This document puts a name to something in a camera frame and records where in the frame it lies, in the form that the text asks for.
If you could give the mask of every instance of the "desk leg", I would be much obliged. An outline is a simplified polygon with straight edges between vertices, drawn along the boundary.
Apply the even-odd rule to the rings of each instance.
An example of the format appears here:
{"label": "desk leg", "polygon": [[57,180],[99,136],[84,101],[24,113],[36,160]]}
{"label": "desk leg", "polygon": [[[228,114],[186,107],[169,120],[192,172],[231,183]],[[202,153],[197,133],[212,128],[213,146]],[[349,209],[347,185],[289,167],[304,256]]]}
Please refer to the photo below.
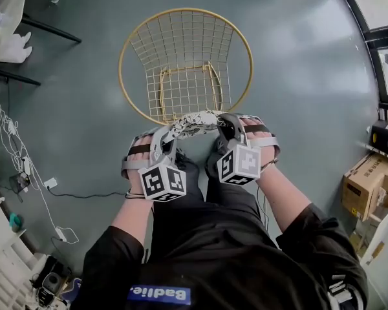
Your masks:
{"label": "desk leg", "polygon": [[61,36],[61,37],[64,37],[66,39],[73,40],[77,43],[82,42],[82,39],[79,39],[78,37],[72,36],[71,34],[68,34],[65,31],[59,30],[58,28],[54,28],[53,26],[44,24],[42,22],[35,21],[27,15],[23,15],[23,17],[21,18],[21,23],[34,26],[35,28],[39,28],[39,29],[47,31],[47,32],[51,32],[53,34],[56,34],[57,36]]}
{"label": "desk leg", "polygon": [[37,86],[41,85],[41,83],[39,83],[36,80],[30,79],[30,78],[26,78],[26,77],[23,77],[23,76],[19,76],[19,75],[16,75],[16,74],[12,74],[11,72],[7,72],[7,71],[1,70],[1,69],[0,69],[0,76],[6,77],[6,78],[10,78],[10,79],[14,79],[14,80],[18,80],[18,81],[21,81],[23,83],[28,83],[28,84],[32,84],[32,85],[37,85]]}

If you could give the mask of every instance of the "table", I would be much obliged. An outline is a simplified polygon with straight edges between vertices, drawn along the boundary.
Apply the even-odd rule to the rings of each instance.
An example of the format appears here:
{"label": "table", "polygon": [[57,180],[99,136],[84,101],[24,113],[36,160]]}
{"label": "table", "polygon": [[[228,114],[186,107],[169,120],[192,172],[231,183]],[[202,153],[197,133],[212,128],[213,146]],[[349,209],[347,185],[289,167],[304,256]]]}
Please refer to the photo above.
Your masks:
{"label": "table", "polygon": [[[12,34],[14,33],[14,31],[16,30],[16,28],[19,26],[20,23],[34,26],[44,31],[51,32],[58,36],[73,40],[77,43],[81,43],[81,39],[71,34],[68,34],[67,32],[54,28],[53,26],[50,26],[50,25],[46,25],[39,21],[33,20],[28,15],[23,13],[24,6],[25,6],[25,0],[0,0],[0,12],[4,14],[3,20],[0,23],[0,27],[1,27],[0,49],[9,40],[9,38],[12,36]],[[24,83],[40,85],[40,82],[36,80],[23,77],[17,74],[13,74],[11,72],[7,72],[2,69],[0,69],[0,76],[22,81]]]}

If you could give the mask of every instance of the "fingers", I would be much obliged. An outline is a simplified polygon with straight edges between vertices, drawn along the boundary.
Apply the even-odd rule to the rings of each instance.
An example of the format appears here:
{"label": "fingers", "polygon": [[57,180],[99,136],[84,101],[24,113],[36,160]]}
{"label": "fingers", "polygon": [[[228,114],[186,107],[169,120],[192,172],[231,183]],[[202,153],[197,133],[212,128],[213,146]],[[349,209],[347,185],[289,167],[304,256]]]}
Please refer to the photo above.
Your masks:
{"label": "fingers", "polygon": [[[147,145],[149,143],[151,143],[151,140],[153,139],[152,136],[146,136],[143,140],[142,140],[142,145]],[[149,159],[149,152],[144,152],[142,153],[142,159],[143,160],[148,160]]]}
{"label": "fingers", "polygon": [[[139,146],[139,145],[141,144],[141,141],[142,141],[142,138],[137,139],[137,140],[135,141],[133,147]],[[136,154],[129,155],[129,156],[127,157],[127,161],[135,160],[135,155],[136,155]]]}
{"label": "fingers", "polygon": [[[260,125],[263,124],[261,121],[255,118],[241,118],[240,119],[241,125]],[[263,131],[257,131],[257,132],[247,132],[247,138],[248,139],[255,139],[255,138],[263,138],[263,137],[271,137],[270,132],[263,132]]]}
{"label": "fingers", "polygon": [[[247,125],[252,125],[252,124],[250,124],[250,121],[248,121],[247,120],[247,118],[241,118],[240,119],[240,123],[241,123],[241,125],[242,126],[247,126]],[[247,137],[247,139],[255,139],[255,138],[257,138],[255,135],[254,135],[254,133],[253,132],[247,132],[246,133],[246,137]]]}
{"label": "fingers", "polygon": [[[139,146],[139,145],[148,145],[151,143],[152,136],[144,136],[143,138],[139,138],[135,141],[133,147]],[[133,161],[133,160],[148,160],[149,158],[149,152],[139,152],[137,154],[129,155],[127,158],[127,161]]]}

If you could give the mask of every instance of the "wire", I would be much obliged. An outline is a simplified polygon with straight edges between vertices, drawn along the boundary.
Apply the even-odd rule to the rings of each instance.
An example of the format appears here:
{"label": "wire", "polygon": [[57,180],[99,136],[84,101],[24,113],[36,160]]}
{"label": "wire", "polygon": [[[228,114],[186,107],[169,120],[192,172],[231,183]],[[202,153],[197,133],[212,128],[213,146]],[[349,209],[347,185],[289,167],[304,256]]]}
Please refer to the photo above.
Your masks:
{"label": "wire", "polygon": [[[53,219],[52,219],[52,215],[50,214],[49,207],[47,205],[46,199],[45,199],[43,192],[41,190],[40,184],[44,188],[46,188],[46,187],[43,184],[43,181],[39,175],[39,172],[36,169],[36,167],[34,166],[33,161],[30,158],[30,155],[28,154],[28,151],[27,151],[25,144],[23,143],[23,141],[20,138],[19,131],[17,129],[19,126],[19,123],[17,121],[13,122],[13,120],[10,117],[8,117],[6,112],[1,108],[1,102],[0,102],[0,122],[1,122],[1,125],[0,125],[1,143],[3,144],[3,147],[6,149],[7,153],[9,153],[11,155],[14,168],[16,169],[16,171],[18,171],[18,173],[22,173],[24,171],[25,159],[28,160],[27,164],[30,165],[30,175],[29,175],[30,184],[34,190],[40,192],[41,198],[45,204],[45,207],[46,207],[46,210],[47,210],[47,213],[48,213],[48,216],[49,216],[50,222],[52,223],[53,228],[55,229],[55,231],[58,231],[58,230],[59,231],[62,231],[62,230],[72,231],[73,235],[76,238],[76,241],[74,241],[74,242],[64,241],[64,242],[69,243],[71,245],[79,242],[79,238],[76,236],[76,233],[70,227],[62,228],[62,227],[56,226],[54,224]],[[7,141],[8,141],[8,144],[10,146],[11,151],[7,148],[7,146],[4,143],[3,133],[5,133],[7,135],[7,138],[8,138]],[[11,142],[12,136],[16,137],[19,140],[20,149],[14,150],[14,148],[12,147],[12,142]]]}
{"label": "wire", "polygon": [[63,240],[62,240],[62,239],[58,239],[58,238],[55,237],[55,236],[51,236],[51,237],[50,237],[50,241],[52,242],[53,247],[57,250],[57,252],[59,253],[61,259],[65,262],[67,269],[68,269],[68,270],[70,271],[70,273],[72,274],[72,269],[69,267],[68,261],[66,261],[66,257],[64,257],[64,255],[63,255],[62,252],[59,250],[59,248],[56,247],[56,245],[54,244],[53,239],[55,239],[55,240],[57,240],[57,241],[61,241],[61,242],[63,242]]}
{"label": "wire", "polygon": [[[10,79],[7,78],[6,82],[7,82],[7,116],[10,118]],[[11,135],[10,135],[10,139],[13,141],[13,144],[16,147],[16,150],[19,150],[17,147],[16,141]]]}
{"label": "wire", "polygon": [[119,192],[112,192],[112,193],[109,193],[109,194],[92,194],[92,195],[86,195],[86,196],[82,196],[82,195],[73,195],[73,194],[55,194],[53,193],[51,190],[50,190],[50,187],[46,187],[46,189],[49,191],[49,193],[51,193],[51,195],[53,196],[70,196],[72,198],[77,198],[77,199],[89,199],[89,198],[107,198],[108,196],[111,196],[111,195],[114,195],[114,194],[117,194],[117,195],[126,195],[126,193],[119,193]]}
{"label": "wire", "polygon": [[16,192],[15,190],[13,190],[12,188],[8,188],[8,187],[2,186],[2,185],[0,185],[0,188],[1,188],[1,189],[6,189],[6,190],[8,190],[8,191],[12,191],[12,192],[17,196],[17,198],[19,199],[20,203],[23,203],[23,199],[22,199],[22,197],[20,196],[20,194],[17,193],[17,192]]}
{"label": "wire", "polygon": [[264,216],[263,225],[264,225],[264,228],[266,229],[266,231],[267,231],[267,233],[268,233],[268,228],[269,228],[269,216],[266,214],[267,197],[266,197],[266,195],[265,195],[264,198],[263,198],[263,208],[262,208],[262,207],[260,206],[260,202],[259,202],[259,186],[257,186],[256,202],[257,202],[257,205],[259,206],[260,210],[261,210],[262,213],[263,213],[263,216]]}

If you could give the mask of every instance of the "speaker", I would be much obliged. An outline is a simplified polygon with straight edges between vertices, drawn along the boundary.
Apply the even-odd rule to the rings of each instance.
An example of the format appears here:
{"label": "speaker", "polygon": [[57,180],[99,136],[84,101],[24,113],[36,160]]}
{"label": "speaker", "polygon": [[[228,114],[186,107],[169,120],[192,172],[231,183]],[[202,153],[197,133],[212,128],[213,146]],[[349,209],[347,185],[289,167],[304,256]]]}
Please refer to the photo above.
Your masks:
{"label": "speaker", "polygon": [[55,272],[49,273],[44,279],[42,286],[49,292],[56,294],[62,285],[62,278]]}

